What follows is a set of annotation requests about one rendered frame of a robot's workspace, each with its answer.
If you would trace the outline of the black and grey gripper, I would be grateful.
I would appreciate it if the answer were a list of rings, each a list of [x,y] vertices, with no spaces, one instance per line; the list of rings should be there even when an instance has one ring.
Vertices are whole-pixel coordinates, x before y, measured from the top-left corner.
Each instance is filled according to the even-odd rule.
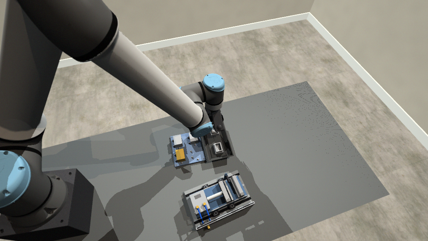
[[[206,108],[206,106],[205,106],[205,110],[206,110],[206,112],[207,112],[207,114],[208,114],[208,116],[209,116],[210,121],[211,121],[211,122],[213,122],[213,120],[212,120],[212,115],[211,115],[211,111],[212,111],[212,110],[210,111],[209,109],[207,109],[207,108]],[[221,116],[222,116],[222,120],[224,120],[224,118],[223,118],[223,115],[222,115],[222,114],[221,114]]]

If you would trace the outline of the yellow brass block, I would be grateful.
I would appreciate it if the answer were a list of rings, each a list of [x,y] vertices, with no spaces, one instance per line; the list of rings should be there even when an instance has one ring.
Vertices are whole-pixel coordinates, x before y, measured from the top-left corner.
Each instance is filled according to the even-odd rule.
[[[178,149],[176,151],[177,162],[183,162],[186,160],[184,149]]]

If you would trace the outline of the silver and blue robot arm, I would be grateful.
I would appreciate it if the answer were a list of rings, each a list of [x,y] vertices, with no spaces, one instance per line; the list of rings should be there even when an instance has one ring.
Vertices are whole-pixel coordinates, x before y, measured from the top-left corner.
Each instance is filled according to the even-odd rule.
[[[43,173],[43,114],[64,52],[92,61],[190,130],[194,138],[223,131],[224,79],[178,88],[120,30],[102,0],[6,0],[0,49],[0,214],[35,227],[64,207],[68,187]],[[217,111],[216,111],[217,110]],[[8,216],[8,217],[7,217]]]

